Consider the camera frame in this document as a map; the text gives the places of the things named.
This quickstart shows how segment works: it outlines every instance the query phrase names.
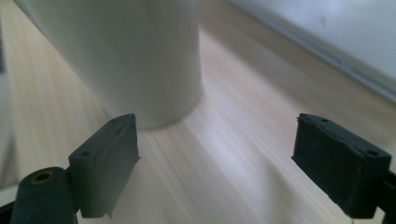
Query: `white cylinder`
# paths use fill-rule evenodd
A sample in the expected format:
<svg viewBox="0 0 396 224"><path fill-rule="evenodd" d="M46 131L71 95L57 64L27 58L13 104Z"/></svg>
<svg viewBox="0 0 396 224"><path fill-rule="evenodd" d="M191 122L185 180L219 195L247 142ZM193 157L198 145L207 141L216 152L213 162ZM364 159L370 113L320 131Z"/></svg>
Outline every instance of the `white cylinder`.
<svg viewBox="0 0 396 224"><path fill-rule="evenodd" d="M139 127L153 127L197 102L195 0L15 2L112 117L135 113Z"/></svg>

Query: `tabletop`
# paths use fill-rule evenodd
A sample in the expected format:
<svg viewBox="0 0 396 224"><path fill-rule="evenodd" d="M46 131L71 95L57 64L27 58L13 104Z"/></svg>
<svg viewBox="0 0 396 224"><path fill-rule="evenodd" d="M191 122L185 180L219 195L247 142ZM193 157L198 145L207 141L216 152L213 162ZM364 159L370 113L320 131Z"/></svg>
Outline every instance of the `tabletop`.
<svg viewBox="0 0 396 224"><path fill-rule="evenodd" d="M142 159L114 217L80 223L351 223L290 159L296 118L331 119L395 156L396 106L227 2L198 5L199 103L138 131ZM66 168L110 117L11 0L0 16L19 178Z"/></svg>

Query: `black plastic part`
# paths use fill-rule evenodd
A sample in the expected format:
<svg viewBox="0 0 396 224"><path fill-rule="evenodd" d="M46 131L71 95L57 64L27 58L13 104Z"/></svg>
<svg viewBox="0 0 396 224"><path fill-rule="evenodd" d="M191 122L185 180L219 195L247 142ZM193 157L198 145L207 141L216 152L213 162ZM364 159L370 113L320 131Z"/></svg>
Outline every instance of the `black plastic part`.
<svg viewBox="0 0 396 224"><path fill-rule="evenodd" d="M391 156L330 120L298 118L292 159L352 218L371 218Z"/></svg>
<svg viewBox="0 0 396 224"><path fill-rule="evenodd" d="M383 223L396 223L396 174L392 172L381 183L378 207L386 213Z"/></svg>
<svg viewBox="0 0 396 224"><path fill-rule="evenodd" d="M11 223L77 223L65 170L51 167L26 176L18 187Z"/></svg>
<svg viewBox="0 0 396 224"><path fill-rule="evenodd" d="M111 215L138 160L135 116L109 121L69 156L75 211L83 217Z"/></svg>
<svg viewBox="0 0 396 224"><path fill-rule="evenodd" d="M14 203L8 203L0 207L0 224L9 224L11 222L13 208Z"/></svg>

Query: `mounting hole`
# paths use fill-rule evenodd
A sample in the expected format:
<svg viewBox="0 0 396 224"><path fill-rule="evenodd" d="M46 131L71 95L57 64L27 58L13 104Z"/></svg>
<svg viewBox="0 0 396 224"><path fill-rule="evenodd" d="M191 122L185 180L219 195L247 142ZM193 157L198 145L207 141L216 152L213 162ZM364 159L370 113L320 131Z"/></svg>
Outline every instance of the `mounting hole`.
<svg viewBox="0 0 396 224"><path fill-rule="evenodd" d="M46 172L46 173L41 173L38 175L35 175L35 177L32 178L31 182L34 185L39 185L39 184L44 184L53 177L53 172Z"/></svg>
<svg viewBox="0 0 396 224"><path fill-rule="evenodd" d="M378 156L378 152L376 152L376 151L368 150L367 153L368 153L370 156Z"/></svg>
<svg viewBox="0 0 396 224"><path fill-rule="evenodd" d="M81 156L82 157L89 157L89 156L91 156L91 153L89 151L85 151L85 152L81 153Z"/></svg>

